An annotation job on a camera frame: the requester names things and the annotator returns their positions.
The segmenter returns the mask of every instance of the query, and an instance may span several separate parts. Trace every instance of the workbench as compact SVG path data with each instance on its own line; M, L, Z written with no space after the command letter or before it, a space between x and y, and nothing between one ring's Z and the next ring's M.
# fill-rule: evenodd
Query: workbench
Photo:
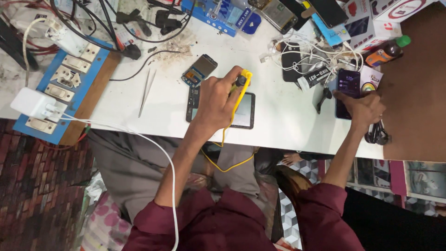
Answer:
M262 20L257 32L248 36L238 34L232 38L201 21L192 18L189 25L176 39L167 44L141 43L145 50L139 60L122 59L113 79L124 79L134 74L147 59L147 49L173 49L190 52L184 54L161 53L145 66L140 74L122 82L109 82L91 119L109 121L129 127L142 134L182 138L189 126L186 122L186 104L189 86L181 81L182 73L202 54L208 54L219 65L212 73L224 77L234 65L240 65L253 73L252 84L247 92L256 95L255 120L252 130L230 128L225 143L264 146L298 151L335 154L350 128L350 121L335 118L335 100L325 100L321 114L315 105L322 97L320 84L302 92L294 83L284 82L282 70L269 60L260 58L269 52L268 43L279 35L272 25ZM19 113L9 108L15 93L25 83L25 71L6 77L5 65L12 59L0 55L0 117L17 119ZM138 118L147 72L156 76L150 88L142 115ZM29 86L37 86L42 76L33 73ZM93 125L93 128L109 129ZM210 139L220 142L222 130ZM383 147L362 140L356 156L383 159Z

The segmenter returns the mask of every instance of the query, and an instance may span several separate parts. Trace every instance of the gray trousers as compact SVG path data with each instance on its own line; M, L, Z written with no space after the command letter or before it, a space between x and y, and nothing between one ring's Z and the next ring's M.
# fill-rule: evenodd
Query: gray trousers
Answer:
M146 136L163 147L171 158L182 140ZM91 130L88 139L107 190L113 201L128 214L133 223L135 216L154 199L162 178L160 167L167 167L169 160L161 149L138 135ZM253 150L253 146L224 144L217 165L226 170L249 158ZM205 157L200 152L191 171L200 172L204 160ZM228 172L216 169L213 191L228 186L252 199L263 210L264 203L257 199L260 188L254 171L254 158Z

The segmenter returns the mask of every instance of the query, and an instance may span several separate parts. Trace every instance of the wooden board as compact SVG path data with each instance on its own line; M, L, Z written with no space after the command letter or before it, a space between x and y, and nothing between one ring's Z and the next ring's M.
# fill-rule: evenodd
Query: wooden board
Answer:
M104 61L100 71L96 75L95 80L91 84L90 89L88 89L85 98L83 99L79 109L76 111L74 115L75 118L80 119L88 119L90 118L93 110L95 109L96 104L99 101L99 98L102 95L111 75L115 71L119 62L121 61L121 55L116 52L110 52L107 58ZM59 145L74 145L85 127L85 123L80 121L72 121L64 135L62 136Z
M446 8L427 6L401 23L412 42L382 66L384 158L446 162Z

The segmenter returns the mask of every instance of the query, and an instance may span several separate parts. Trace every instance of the maroon shirt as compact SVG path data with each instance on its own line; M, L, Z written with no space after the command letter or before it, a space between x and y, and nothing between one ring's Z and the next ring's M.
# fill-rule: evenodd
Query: maroon shirt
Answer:
M305 251L363 250L353 230L341 219L347 193L318 184L298 194L299 230ZM276 251L264 233L265 216L245 195L225 188L215 203L202 188L177 209L178 249L194 251ZM175 243L171 207L150 202L139 212L123 251L170 251Z

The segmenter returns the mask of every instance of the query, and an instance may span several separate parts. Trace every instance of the blue board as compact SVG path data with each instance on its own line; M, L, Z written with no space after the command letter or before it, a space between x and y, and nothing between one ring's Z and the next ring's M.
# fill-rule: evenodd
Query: blue board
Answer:
M90 38L102 45L112 48L112 45L110 45L102 40L92 38L92 37L90 37ZM62 87L65 90L74 92L74 96L70 102L56 99L57 101L68 105L68 107L65 110L66 114L68 114L70 116L74 116L74 114L79 109L79 106L81 105L85 95L87 94L88 90L90 89L91 84L95 80L96 75L98 74L99 70L101 69L102 64L104 63L105 59L107 58L109 52L110 51L101 48L99 50L94 62L91 63L91 67L87 71L87 73L82 73L82 72L77 71L77 73L79 73L79 76L81 79L81 84L76 88L75 87L69 88L65 85L59 84L56 79L50 81L51 77L55 74L55 72L59 68L59 66L62 65L62 61L65 58L65 56L67 55L66 52L59 49L59 52L54 57L50 66L48 66L48 69L46 70L45 74L43 75L42 79L40 80L40 83L37 86L36 90L40 91L40 92L44 92L46 87L48 86L48 84L51 83L56 86ZM16 123L14 124L13 129L16 131L22 132L24 134L27 134L27 135L45 140L47 142L56 144L56 145L59 144L60 139L62 138L67 127L71 123L70 120L59 120L59 122L57 123L57 126L54 129L54 132L52 134L47 134L42 131L31 128L29 126L26 126L25 123L28 121L28 119L29 119L28 116L21 114L20 117L17 119Z

